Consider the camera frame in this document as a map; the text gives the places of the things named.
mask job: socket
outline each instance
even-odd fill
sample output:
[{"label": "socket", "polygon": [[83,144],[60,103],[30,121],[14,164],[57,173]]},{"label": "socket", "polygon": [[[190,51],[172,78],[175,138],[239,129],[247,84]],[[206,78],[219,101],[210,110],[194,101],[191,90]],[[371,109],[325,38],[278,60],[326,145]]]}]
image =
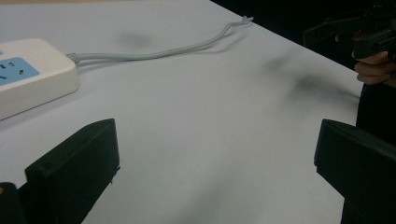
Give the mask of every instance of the socket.
[{"label": "socket", "polygon": [[0,43],[0,120],[77,89],[75,63],[47,41]]},{"label": "socket", "polygon": [[0,86],[37,76],[39,73],[23,58],[16,57],[0,61]]}]

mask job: white table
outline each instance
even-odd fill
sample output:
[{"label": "white table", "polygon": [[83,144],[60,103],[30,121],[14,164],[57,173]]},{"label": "white table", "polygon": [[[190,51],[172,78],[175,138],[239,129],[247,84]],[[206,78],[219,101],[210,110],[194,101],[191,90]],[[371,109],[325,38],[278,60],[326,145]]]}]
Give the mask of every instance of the white table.
[{"label": "white table", "polygon": [[[151,53],[230,21],[208,0],[0,6],[0,42]],[[78,91],[0,121],[0,182],[20,187],[33,161],[114,118],[121,170],[84,223],[339,223],[343,198],[313,161],[322,119],[355,122],[352,71],[256,24],[206,51],[78,71]]]}]

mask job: power cord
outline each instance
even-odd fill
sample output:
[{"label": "power cord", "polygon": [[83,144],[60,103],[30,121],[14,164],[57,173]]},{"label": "power cord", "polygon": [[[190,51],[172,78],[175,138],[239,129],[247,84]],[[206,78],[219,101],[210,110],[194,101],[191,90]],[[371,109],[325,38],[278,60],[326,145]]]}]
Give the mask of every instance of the power cord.
[{"label": "power cord", "polygon": [[84,53],[84,54],[70,53],[70,54],[66,54],[66,56],[69,59],[71,59],[75,64],[79,63],[80,61],[84,61],[84,60],[112,60],[112,61],[124,61],[125,62],[125,61],[143,61],[143,60],[159,59],[159,58],[178,55],[178,54],[185,54],[185,53],[189,53],[192,51],[196,51],[196,50],[200,50],[200,49],[209,47],[213,43],[222,39],[231,27],[247,25],[251,21],[253,21],[253,18],[243,17],[241,21],[228,23],[218,35],[216,35],[215,37],[208,39],[204,42],[186,46],[186,47],[182,47],[182,48],[169,49],[169,50],[158,52],[158,53],[140,54],[140,55],[112,54],[112,53]]}]

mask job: black device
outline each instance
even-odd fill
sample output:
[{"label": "black device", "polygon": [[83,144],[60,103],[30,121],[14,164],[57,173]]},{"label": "black device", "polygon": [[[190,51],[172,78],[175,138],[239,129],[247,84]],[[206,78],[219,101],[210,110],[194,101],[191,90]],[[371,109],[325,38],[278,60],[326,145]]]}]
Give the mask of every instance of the black device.
[{"label": "black device", "polygon": [[120,169],[116,124],[89,124],[25,169],[16,189],[0,183],[0,223],[79,224]]},{"label": "black device", "polygon": [[[355,59],[363,59],[381,51],[396,56],[396,0],[371,0],[370,8],[349,11],[328,18],[321,25],[304,31],[304,45],[309,47],[327,37],[339,35],[340,50],[353,50]],[[353,33],[367,34],[354,40]]]},{"label": "black device", "polygon": [[315,165],[364,223],[396,223],[395,146],[354,126],[324,119]]}]

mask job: finger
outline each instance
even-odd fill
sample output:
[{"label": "finger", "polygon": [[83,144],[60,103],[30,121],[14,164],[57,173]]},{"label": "finger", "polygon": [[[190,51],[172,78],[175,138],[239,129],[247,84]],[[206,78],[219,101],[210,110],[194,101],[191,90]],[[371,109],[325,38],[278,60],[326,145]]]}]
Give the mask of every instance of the finger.
[{"label": "finger", "polygon": [[387,63],[388,62],[388,53],[386,51],[379,52],[370,57],[359,59],[358,61],[368,64],[378,64],[378,63]]},{"label": "finger", "polygon": [[370,75],[364,75],[364,74],[358,74],[357,79],[361,82],[364,82],[368,85],[373,85],[377,83],[384,82],[390,78],[390,75],[384,74],[381,76],[370,76]]},{"label": "finger", "polygon": [[396,63],[369,64],[364,62],[358,62],[355,65],[355,71],[357,73],[369,76],[382,76],[388,73],[392,73],[395,70]]}]

